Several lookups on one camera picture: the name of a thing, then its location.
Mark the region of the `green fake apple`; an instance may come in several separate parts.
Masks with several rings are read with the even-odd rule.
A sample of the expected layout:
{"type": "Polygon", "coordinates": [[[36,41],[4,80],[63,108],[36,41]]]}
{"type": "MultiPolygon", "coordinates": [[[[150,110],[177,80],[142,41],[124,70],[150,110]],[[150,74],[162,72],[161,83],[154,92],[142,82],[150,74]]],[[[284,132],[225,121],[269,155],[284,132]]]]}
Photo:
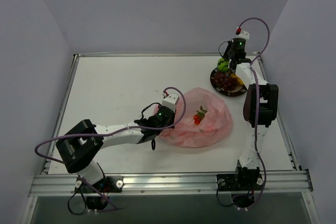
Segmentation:
{"type": "Polygon", "coordinates": [[[224,58],[220,58],[217,62],[217,69],[219,72],[227,73],[229,71],[229,61],[224,58]]]}

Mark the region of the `yellow fake mango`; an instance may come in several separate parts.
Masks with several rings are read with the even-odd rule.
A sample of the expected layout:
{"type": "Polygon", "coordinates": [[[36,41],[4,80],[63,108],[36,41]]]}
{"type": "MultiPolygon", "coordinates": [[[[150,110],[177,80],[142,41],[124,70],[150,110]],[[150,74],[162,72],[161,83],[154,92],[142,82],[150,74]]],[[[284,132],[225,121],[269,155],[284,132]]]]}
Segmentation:
{"type": "Polygon", "coordinates": [[[238,76],[236,76],[235,74],[232,74],[231,78],[233,79],[235,85],[241,85],[241,86],[244,85],[243,81],[238,76]]]}

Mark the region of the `red fake grape bunch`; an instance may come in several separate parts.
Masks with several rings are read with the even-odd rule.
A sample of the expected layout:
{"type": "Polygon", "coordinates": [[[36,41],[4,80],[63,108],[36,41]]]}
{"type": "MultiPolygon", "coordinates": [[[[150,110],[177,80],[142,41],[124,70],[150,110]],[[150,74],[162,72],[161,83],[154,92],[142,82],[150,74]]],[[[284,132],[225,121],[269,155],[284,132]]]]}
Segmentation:
{"type": "Polygon", "coordinates": [[[215,84],[225,91],[233,91],[238,86],[238,81],[235,78],[228,77],[222,72],[217,72],[214,75],[215,84]]]}

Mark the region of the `red cherry tomato sprig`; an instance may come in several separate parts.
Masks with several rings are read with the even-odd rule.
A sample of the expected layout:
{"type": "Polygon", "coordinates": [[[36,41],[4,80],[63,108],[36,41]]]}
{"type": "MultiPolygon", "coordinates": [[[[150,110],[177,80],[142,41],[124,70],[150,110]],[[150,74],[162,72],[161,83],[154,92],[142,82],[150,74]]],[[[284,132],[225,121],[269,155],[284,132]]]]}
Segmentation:
{"type": "Polygon", "coordinates": [[[205,118],[206,113],[207,110],[200,106],[200,108],[196,111],[196,114],[193,116],[194,125],[198,126],[205,118]]]}

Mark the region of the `pink plastic bag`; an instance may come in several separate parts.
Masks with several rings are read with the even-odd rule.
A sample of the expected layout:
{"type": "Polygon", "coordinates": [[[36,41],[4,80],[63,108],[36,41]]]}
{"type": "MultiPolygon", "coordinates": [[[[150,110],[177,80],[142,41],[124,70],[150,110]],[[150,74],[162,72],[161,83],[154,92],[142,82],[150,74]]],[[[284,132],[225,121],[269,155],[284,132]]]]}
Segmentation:
{"type": "Polygon", "coordinates": [[[233,119],[228,106],[222,98],[203,88],[194,88],[184,93],[186,107],[183,100],[179,100],[175,118],[183,118],[172,129],[161,132],[159,138],[170,145],[186,148],[211,146],[230,135],[233,119]],[[199,107],[207,110],[205,118],[196,126],[193,116],[199,107]]]}

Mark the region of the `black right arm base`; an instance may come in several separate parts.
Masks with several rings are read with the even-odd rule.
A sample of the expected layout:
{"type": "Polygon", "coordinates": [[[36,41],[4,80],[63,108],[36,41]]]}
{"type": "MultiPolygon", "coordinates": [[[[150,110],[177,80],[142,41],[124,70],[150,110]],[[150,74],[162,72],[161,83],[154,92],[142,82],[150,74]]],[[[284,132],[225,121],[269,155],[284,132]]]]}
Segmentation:
{"type": "Polygon", "coordinates": [[[248,211],[260,201],[265,190],[265,181],[261,175],[217,174],[216,200],[223,207],[236,207],[237,210],[248,211]],[[231,201],[224,203],[219,192],[231,192],[231,201]]]}

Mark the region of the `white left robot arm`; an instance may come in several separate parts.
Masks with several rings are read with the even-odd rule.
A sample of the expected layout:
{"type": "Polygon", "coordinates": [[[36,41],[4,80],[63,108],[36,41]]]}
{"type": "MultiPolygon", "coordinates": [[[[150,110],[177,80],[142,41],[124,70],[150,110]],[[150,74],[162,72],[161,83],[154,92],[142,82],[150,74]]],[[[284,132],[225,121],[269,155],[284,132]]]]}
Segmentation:
{"type": "Polygon", "coordinates": [[[122,144],[151,142],[152,149],[155,149],[156,136],[163,131],[163,127],[174,123],[175,112],[175,105],[159,105],[153,116],[124,125],[94,125],[85,119],[67,133],[73,137],[59,139],[56,147],[67,172],[84,178],[92,191],[100,192],[105,188],[106,179],[93,160],[96,154],[101,149],[122,144]]]}

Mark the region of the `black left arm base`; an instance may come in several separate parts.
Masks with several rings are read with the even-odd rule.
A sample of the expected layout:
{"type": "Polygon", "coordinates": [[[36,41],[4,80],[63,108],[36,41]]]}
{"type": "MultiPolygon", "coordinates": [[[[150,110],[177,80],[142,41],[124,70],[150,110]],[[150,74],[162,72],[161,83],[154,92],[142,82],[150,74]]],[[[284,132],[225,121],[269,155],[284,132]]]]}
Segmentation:
{"type": "Polygon", "coordinates": [[[74,215],[83,214],[85,211],[108,212],[119,210],[120,208],[112,202],[109,194],[121,193],[123,186],[124,179],[119,175],[104,175],[103,179],[93,185],[78,176],[74,191],[68,200],[68,210],[72,212],[70,201],[77,195],[82,199],[85,208],[81,213],[73,212],[74,215]]]}

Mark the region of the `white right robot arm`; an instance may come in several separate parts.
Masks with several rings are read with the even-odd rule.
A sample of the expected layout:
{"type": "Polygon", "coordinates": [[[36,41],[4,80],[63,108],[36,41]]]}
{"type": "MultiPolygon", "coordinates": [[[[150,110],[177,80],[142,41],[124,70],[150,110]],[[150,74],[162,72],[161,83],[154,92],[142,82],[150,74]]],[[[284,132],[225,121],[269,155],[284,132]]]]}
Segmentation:
{"type": "Polygon", "coordinates": [[[277,116],[279,88],[266,81],[246,58],[246,42],[242,36],[231,39],[227,55],[230,68],[247,88],[243,118],[251,127],[238,163],[244,170],[259,170],[265,135],[277,116]]]}

